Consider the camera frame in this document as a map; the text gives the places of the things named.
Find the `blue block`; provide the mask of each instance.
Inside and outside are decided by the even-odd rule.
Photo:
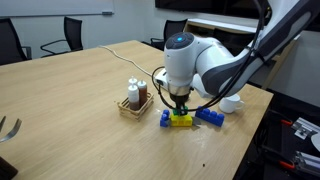
[[[160,121],[160,126],[161,127],[168,127],[168,121]]]
[[[167,109],[163,110],[161,118],[160,118],[160,126],[161,127],[168,127],[169,126],[169,117],[170,117],[170,111]]]
[[[212,123],[216,126],[221,127],[224,121],[224,115],[223,114],[218,114],[215,111],[211,111],[209,109],[203,109],[203,110],[197,110],[196,115],[197,118],[200,118],[202,120],[205,120],[209,123]]]

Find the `whiteboard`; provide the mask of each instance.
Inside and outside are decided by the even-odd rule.
[[[112,14],[113,0],[0,0],[0,16]]]

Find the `white cup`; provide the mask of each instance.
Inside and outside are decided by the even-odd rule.
[[[242,109],[244,102],[240,100],[238,94],[222,98],[219,103],[219,108],[224,113],[233,113],[237,109]]]

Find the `cable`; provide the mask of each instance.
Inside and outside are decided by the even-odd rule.
[[[259,11],[259,22],[258,22],[258,26],[257,26],[257,30],[251,45],[251,48],[247,54],[247,59],[244,61],[244,63],[242,63],[242,65],[239,67],[239,69],[237,70],[237,72],[234,74],[234,76],[231,77],[231,79],[228,81],[228,83],[226,84],[226,86],[222,89],[221,92],[219,92],[217,94],[217,96],[215,96],[212,100],[210,100],[208,103],[206,103],[205,105],[203,105],[201,108],[197,108],[197,109],[188,109],[187,111],[197,111],[197,110],[201,110],[204,108],[209,108],[215,104],[217,104],[225,95],[228,94],[228,92],[232,89],[232,87],[236,84],[236,82],[239,80],[239,78],[241,77],[241,75],[243,74],[243,72],[246,70],[246,68],[248,67],[248,65],[250,64],[251,60],[254,60],[256,58],[256,53],[255,52],[255,46],[256,43],[258,41],[259,35],[261,30],[264,27],[264,17],[263,17],[263,12],[262,12],[262,7],[260,5],[260,3],[257,0],[254,0],[258,11]],[[167,101],[162,97],[161,94],[161,90],[160,88],[158,89],[158,94],[160,95],[160,98],[162,100],[162,102],[168,106],[171,109],[174,109],[171,105],[169,105],[167,103]]]
[[[122,59],[124,61],[127,61],[127,62],[130,62],[132,63],[133,65],[135,65],[140,71],[144,72],[145,74],[147,74],[148,76],[152,76],[148,71],[144,70],[142,67],[140,67],[137,63],[135,63],[134,61],[130,60],[130,59],[127,59],[127,58],[124,58],[120,55],[118,55],[114,50],[108,48],[108,47],[105,47],[105,46],[99,46],[100,48],[104,48],[104,49],[107,49],[108,51],[110,51],[114,56],[116,56],[117,58],[119,59]]]
[[[288,120],[288,121],[291,121],[291,122],[294,122],[291,118],[288,118],[288,116],[282,114],[282,113],[279,113],[278,111],[275,111],[275,110],[272,110],[272,109],[269,109],[269,112],[273,113],[273,114],[276,114],[276,115],[279,115],[281,116],[282,118]]]
[[[154,82],[154,74],[155,74],[159,69],[163,69],[163,68],[164,68],[164,66],[160,66],[160,67],[156,68],[156,69],[152,72],[152,76],[151,76],[151,78],[152,78],[152,84],[153,84],[153,86],[156,88],[156,90],[158,91],[158,94],[159,94],[160,99],[161,99],[161,101],[163,102],[163,104],[165,104],[165,105],[166,105],[168,108],[170,108],[170,109],[174,109],[174,107],[172,107],[172,106],[164,99],[164,97],[162,96],[160,84],[159,84],[159,87],[157,87],[156,84],[155,84],[155,82]]]

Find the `brown bottle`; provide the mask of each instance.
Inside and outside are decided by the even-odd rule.
[[[137,111],[140,109],[139,103],[139,90],[136,85],[130,85],[128,87],[128,100],[129,100],[129,108],[133,111]]]
[[[141,80],[137,83],[137,85],[139,88],[139,102],[141,108],[148,100],[147,83]]]

